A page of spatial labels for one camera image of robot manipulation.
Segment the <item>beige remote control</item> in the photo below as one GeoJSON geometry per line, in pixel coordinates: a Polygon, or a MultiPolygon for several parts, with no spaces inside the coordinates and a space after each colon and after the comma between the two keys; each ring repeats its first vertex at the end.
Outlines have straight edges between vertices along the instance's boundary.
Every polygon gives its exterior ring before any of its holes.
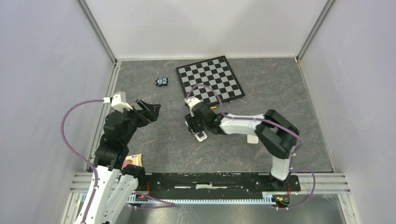
{"type": "Polygon", "coordinates": [[[207,139],[207,135],[206,135],[206,133],[204,131],[199,132],[199,133],[195,133],[195,132],[192,131],[192,129],[188,125],[187,121],[185,122],[185,124],[188,127],[188,131],[197,139],[197,141],[202,142],[202,141],[207,139]]]}

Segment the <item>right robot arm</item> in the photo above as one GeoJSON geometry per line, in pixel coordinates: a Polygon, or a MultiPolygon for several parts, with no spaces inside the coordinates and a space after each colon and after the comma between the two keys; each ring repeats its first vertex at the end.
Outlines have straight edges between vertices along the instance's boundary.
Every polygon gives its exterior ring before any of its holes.
{"type": "Polygon", "coordinates": [[[275,190],[284,189],[289,183],[292,153],[302,144],[299,130],[275,110],[254,116],[231,113],[215,113],[196,98],[186,100],[189,114],[185,122],[189,131],[199,141],[205,139],[205,131],[212,134],[244,134],[255,136],[272,155],[270,185],[275,190]]]}

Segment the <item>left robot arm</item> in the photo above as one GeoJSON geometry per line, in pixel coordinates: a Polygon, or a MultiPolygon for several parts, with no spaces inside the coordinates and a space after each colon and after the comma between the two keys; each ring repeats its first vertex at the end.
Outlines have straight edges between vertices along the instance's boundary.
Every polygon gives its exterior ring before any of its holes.
{"type": "Polygon", "coordinates": [[[110,103],[116,110],[105,117],[104,132],[90,164],[91,184],[77,224],[115,223],[130,195],[147,184],[143,168],[123,164],[132,136],[138,128],[157,121],[161,105],[137,100],[137,110],[126,102],[117,102],[115,97],[105,97],[101,102],[110,103]]]}

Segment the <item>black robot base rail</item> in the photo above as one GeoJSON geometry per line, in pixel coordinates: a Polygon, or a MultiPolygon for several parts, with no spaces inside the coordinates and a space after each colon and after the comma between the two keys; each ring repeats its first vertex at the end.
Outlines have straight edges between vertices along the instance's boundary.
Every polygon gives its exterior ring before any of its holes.
{"type": "Polygon", "coordinates": [[[301,191],[297,175],[278,181],[268,173],[151,173],[139,181],[139,192],[157,199],[261,199],[263,193],[301,191]]]}

